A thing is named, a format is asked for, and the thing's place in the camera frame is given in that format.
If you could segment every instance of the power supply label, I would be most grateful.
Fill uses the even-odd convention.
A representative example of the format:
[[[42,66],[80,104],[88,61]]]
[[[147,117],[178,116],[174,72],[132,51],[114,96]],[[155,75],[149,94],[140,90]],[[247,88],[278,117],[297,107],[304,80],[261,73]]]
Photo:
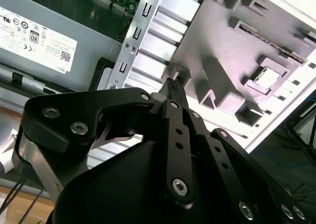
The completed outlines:
[[[0,48],[65,74],[77,41],[0,7]]]

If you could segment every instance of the wooden surface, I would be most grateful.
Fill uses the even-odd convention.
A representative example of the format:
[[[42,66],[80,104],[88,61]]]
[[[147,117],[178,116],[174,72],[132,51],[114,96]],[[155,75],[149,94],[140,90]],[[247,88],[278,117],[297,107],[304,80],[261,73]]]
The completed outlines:
[[[14,111],[11,111],[7,108],[4,108],[4,107],[0,107],[0,113],[3,113],[3,114],[8,114],[10,115],[11,117],[13,117],[15,120],[17,121],[21,121],[21,114],[17,113],[17,112],[14,112]]]
[[[7,195],[9,192],[10,189],[0,187],[0,193]],[[35,196],[20,192],[7,209],[5,224],[18,224],[34,199]],[[23,223],[44,224],[53,208],[51,200],[39,198]]]

